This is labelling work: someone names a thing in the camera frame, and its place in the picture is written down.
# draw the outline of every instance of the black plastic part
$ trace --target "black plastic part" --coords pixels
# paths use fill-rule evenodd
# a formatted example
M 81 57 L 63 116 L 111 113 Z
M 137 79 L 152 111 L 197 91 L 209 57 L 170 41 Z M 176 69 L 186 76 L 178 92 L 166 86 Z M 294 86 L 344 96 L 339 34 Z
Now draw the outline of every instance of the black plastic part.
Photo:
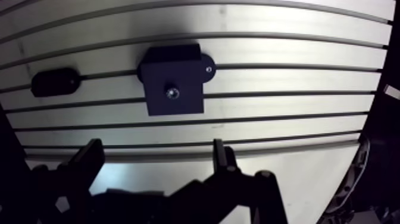
M 42 71 L 32 79 L 31 92 L 35 97 L 52 97 L 74 93 L 81 77 L 75 69 L 63 68 Z
M 203 113 L 203 83 L 215 69 L 198 44 L 149 48 L 137 68 L 149 115 Z

